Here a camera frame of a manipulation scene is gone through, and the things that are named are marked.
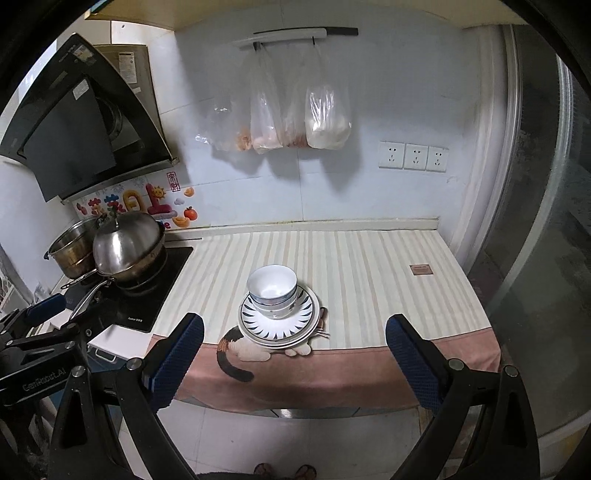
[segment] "white tile wall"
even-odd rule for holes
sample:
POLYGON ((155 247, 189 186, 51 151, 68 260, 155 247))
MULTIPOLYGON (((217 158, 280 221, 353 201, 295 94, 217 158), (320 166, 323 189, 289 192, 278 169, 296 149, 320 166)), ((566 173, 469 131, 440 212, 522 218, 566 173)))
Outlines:
MULTIPOLYGON (((199 186, 195 225, 437 216, 449 239, 476 142, 480 65, 474 29, 352 0, 282 1, 174 33, 128 27, 114 22, 113 39, 148 44, 165 136, 182 160, 175 170, 186 185, 199 186), (214 97, 240 75, 246 52, 232 40, 320 24, 359 28, 359 37, 319 42, 329 71, 349 81, 353 131, 342 150, 223 153, 195 140, 214 97), (447 147, 447 171, 379 169, 381 140, 447 147)), ((273 46, 271 54, 278 67, 292 58, 286 46, 273 46)))

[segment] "person's foot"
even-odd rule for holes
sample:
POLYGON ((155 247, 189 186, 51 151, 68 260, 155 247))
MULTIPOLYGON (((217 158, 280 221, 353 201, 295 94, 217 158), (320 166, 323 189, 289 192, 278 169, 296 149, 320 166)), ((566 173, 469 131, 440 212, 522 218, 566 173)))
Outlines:
POLYGON ((260 475, 266 480, 273 480, 275 478, 275 472, 273 471, 273 467, 268 463, 259 463, 255 467, 255 471, 253 472, 253 474, 260 475))
POLYGON ((302 465, 297 469, 294 480, 316 480, 316 469, 311 465, 302 465))

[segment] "hanging plastic bag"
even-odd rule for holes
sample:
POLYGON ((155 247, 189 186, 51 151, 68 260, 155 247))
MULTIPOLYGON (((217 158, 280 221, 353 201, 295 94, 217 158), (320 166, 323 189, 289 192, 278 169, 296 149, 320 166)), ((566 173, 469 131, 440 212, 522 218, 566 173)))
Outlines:
POLYGON ((255 54, 251 81, 251 137, 252 148, 264 153, 281 148, 281 108, 271 58, 265 47, 255 54))
POLYGON ((206 127, 195 139, 224 152, 250 150, 252 142, 248 107, 227 97, 215 99, 207 113, 206 127))
POLYGON ((283 117, 283 146, 308 147, 306 140, 306 92, 308 75, 302 56, 295 49, 288 50, 285 68, 287 105, 283 117))
POLYGON ((195 140, 211 145, 216 150, 236 152, 250 150, 251 104, 248 78, 254 55, 249 55, 237 72, 231 92, 218 93, 195 140))
POLYGON ((329 78, 318 46, 312 49, 306 69, 306 138, 313 148, 338 150, 351 133, 349 95, 336 78, 329 78))

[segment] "metal handle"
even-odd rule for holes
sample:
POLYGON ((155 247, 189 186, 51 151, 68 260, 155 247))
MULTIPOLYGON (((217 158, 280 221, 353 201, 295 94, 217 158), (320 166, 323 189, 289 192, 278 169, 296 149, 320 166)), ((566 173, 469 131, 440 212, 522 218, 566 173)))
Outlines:
POLYGON ((88 277, 90 277, 91 275, 94 275, 95 273, 98 272, 97 268, 93 268, 91 271, 86 272, 84 275, 82 275, 81 277, 78 277, 75 280, 72 280, 71 282, 66 283, 65 285, 62 285, 60 287, 61 290, 65 290, 67 288, 73 287, 74 285, 78 285, 82 280, 86 280, 88 277))
POLYGON ((113 360, 108 359, 107 357, 104 357, 102 355, 99 355, 99 352, 102 352, 102 350, 99 350, 97 347, 95 347, 95 355, 100 358, 101 360, 104 360, 105 362, 109 362, 110 364, 115 364, 117 363, 117 355, 113 355, 113 360))
POLYGON ((95 287, 92 290, 90 290, 81 301, 78 302, 78 305, 76 305, 76 308, 72 311, 69 320, 72 320, 72 318, 78 315, 83 307, 88 306, 88 304, 90 303, 90 299, 98 291, 99 288, 111 283, 111 281, 111 278, 107 278, 106 280, 103 280, 99 284, 95 285, 95 287))

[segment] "product label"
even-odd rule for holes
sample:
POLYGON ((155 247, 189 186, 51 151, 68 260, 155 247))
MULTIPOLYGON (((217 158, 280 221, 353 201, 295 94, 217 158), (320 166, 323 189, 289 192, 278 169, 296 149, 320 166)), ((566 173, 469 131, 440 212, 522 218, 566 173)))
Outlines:
POLYGON ((421 265, 409 265, 411 272, 413 275, 433 275, 433 270, 429 264, 421 264, 421 265))
POLYGON ((88 82, 86 79, 82 80, 78 85, 74 87, 72 93, 74 94, 75 100, 78 100, 84 93, 88 91, 88 82))
POLYGON ((79 45, 76 49, 74 49, 72 55, 74 55, 77 59, 82 60, 89 66, 95 62, 94 58, 92 58, 94 57, 94 54, 84 45, 79 45))
POLYGON ((135 55, 133 52, 119 53, 119 74, 127 83, 138 83, 138 73, 135 70, 135 55))

